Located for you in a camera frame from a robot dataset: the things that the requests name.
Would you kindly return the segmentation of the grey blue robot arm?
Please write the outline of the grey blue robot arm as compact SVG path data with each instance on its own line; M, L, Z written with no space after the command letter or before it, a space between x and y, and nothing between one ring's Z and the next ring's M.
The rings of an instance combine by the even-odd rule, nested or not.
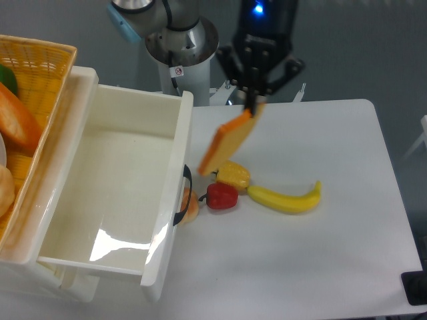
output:
M122 37L144 41L157 63L161 90L193 94L196 106L210 100L210 61L217 58L226 80L256 114L256 102L273 95L305 67L293 56L297 1L241 1L232 42L219 45L214 24L199 1L111 1L108 15Z

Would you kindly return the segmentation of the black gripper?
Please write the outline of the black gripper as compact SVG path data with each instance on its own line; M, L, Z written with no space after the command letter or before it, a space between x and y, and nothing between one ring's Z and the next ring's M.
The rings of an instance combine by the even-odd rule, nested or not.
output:
M216 57L230 82L245 93L244 109L257 115L267 97L304 69L293 56L297 1L242 1L236 33Z

